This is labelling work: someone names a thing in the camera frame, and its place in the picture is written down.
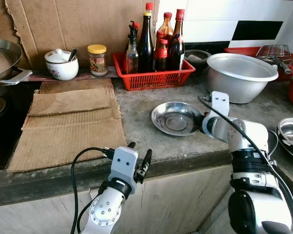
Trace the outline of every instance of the black tile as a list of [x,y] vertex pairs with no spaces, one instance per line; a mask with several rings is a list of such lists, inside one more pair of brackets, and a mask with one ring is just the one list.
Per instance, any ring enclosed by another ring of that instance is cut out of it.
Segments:
[[239,21],[232,40],[273,40],[282,21]]
[[212,41],[212,42],[194,42],[186,43],[186,50],[204,50],[209,53],[223,53],[225,48],[229,47],[230,41]]

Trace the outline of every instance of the white ceramic sugar bowl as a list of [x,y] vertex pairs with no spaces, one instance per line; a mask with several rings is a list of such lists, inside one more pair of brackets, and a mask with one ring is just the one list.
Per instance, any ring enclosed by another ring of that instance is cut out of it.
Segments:
[[77,57],[69,62],[71,52],[55,49],[44,55],[45,64],[52,76],[59,80],[73,79],[78,73],[78,60]]

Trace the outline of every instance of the gas stove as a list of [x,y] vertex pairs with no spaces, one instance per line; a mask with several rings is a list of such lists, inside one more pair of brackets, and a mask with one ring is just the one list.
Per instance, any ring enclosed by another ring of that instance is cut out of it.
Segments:
[[41,82],[0,87],[0,170],[4,169],[21,135],[33,93]]

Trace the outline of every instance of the cable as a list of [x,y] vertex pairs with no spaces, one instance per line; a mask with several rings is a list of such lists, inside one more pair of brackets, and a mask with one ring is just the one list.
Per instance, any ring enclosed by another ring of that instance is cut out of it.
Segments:
[[254,147],[254,149],[259,153],[259,155],[266,161],[267,165],[270,166],[274,176],[278,179],[279,183],[282,185],[281,187],[284,189],[285,194],[288,197],[288,205],[290,206],[290,209],[292,209],[293,212],[293,195],[287,186],[287,184],[284,182],[284,180],[281,178],[281,176],[275,171],[273,166],[269,163],[268,159],[263,155],[263,153],[260,151],[260,149],[257,147],[257,145],[233,122],[231,122],[226,116],[221,114],[219,111],[216,111],[214,108],[209,106],[207,103],[205,103],[203,100],[198,98],[203,105],[205,105],[207,108],[214,111],[216,114],[218,114],[221,118],[223,118],[228,124],[230,124],[232,127],[234,127],[243,137],[246,138],[246,140],[249,141],[249,143]]
[[270,159],[270,156],[274,153],[274,151],[276,150],[276,148],[278,146],[279,138],[278,138],[277,134],[273,130],[268,129],[268,132],[272,133],[275,136],[275,139],[276,139],[276,144],[274,145],[274,148],[267,155],[267,158]]
[[82,209],[82,211],[80,211],[80,214],[79,214],[79,216],[78,216],[78,219],[77,219],[77,232],[78,233],[80,233],[81,232],[81,230],[80,230],[80,220],[81,220],[81,218],[82,218],[82,216],[83,216],[83,214],[84,214],[84,212],[88,209],[88,207],[91,205],[91,203],[97,198],[99,196],[99,194],[98,195],[96,195],[95,196],[95,198],[94,199],[92,199],[83,209]]
[[77,218],[78,218],[78,194],[77,194],[77,186],[76,186],[76,180],[75,180],[75,163],[82,154],[84,154],[85,152],[90,151],[90,150],[97,150],[97,151],[103,152],[103,149],[97,148],[97,147],[90,147],[90,148],[84,149],[76,155],[76,157],[74,158],[74,160],[72,162],[72,166],[70,168],[70,175],[71,175],[71,180],[72,180],[72,185],[73,185],[73,190],[74,190],[74,200],[75,200],[74,220],[73,220],[72,228],[70,230],[70,234],[74,234],[75,228],[76,228],[76,223],[77,223]]

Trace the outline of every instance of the concrete countertop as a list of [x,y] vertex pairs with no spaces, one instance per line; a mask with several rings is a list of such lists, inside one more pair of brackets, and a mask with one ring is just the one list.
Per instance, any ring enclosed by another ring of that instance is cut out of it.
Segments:
[[[167,101],[183,101],[208,111],[198,96],[208,95],[206,75],[193,74],[182,87],[127,92],[120,78],[112,79],[121,108],[127,142],[136,142],[141,160],[147,149],[153,150],[148,177],[230,163],[227,144],[197,132],[190,136],[165,135],[153,126],[150,112]],[[274,130],[285,117],[293,117],[293,105],[287,99],[288,82],[270,82],[248,104],[230,104],[230,116],[264,124]],[[293,158],[281,147],[273,155],[281,174],[293,188]],[[111,161],[106,158],[76,165],[79,191],[99,187],[107,178]],[[0,205],[71,193],[70,165],[24,173],[0,171]]]

